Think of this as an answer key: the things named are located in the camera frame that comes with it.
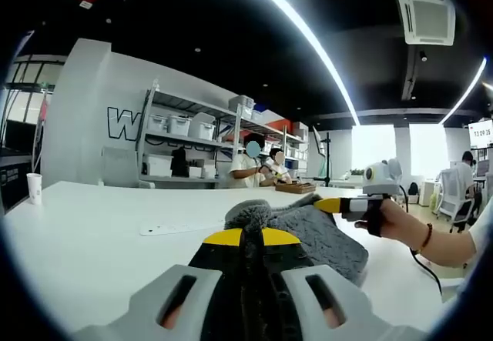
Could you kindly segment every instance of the black cable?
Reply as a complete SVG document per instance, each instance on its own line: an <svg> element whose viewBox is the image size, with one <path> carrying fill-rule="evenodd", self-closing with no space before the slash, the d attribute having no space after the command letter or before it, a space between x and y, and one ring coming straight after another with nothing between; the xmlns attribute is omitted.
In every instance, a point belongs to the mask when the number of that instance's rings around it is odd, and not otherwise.
<svg viewBox="0 0 493 341"><path fill-rule="evenodd" d="M401 190L402 192L404 193L404 199L406 200L406 212L409 212L409 205L407 203L407 193L406 193L406 190L404 189L404 187L402 187L401 185L399 185L399 187L401 187ZM409 249L411 251L411 255L413 256L413 259L414 261L421 267L423 268L424 270L426 270L428 273L431 274L431 276L434 278L434 280L437 282L437 285L438 285L438 289L440 290L440 295L443 295L442 291L441 291L441 283L440 283L440 279L437 277L436 274L434 274L434 272L429 269L425 264L423 264L422 262L420 262L418 260L418 258L416 258L416 253L412 250L412 249Z"/></svg>
<svg viewBox="0 0 493 341"><path fill-rule="evenodd" d="M147 143L149 143L150 145L153 145L153 146L161 146L164 142L166 141L162 141L162 142L158 142L158 143L152 143L150 142L148 139L146 140Z"/></svg>

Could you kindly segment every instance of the white chair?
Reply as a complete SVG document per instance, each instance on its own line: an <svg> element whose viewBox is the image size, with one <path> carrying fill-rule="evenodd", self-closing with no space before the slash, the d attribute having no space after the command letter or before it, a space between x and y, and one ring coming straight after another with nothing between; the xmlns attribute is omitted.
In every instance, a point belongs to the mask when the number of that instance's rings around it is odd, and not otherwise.
<svg viewBox="0 0 493 341"><path fill-rule="evenodd" d="M100 186L154 189L152 182L139 179L137 154L134 150L102 148L102 178Z"/></svg>
<svg viewBox="0 0 493 341"><path fill-rule="evenodd" d="M451 217L450 233L454 230L454 224L467 222L471 215L474 199L466 199L465 191L462 191L457 169L445 169L440 173L443 196L441 198L440 212ZM458 216L459 210L468 202L469 209L467 214Z"/></svg>

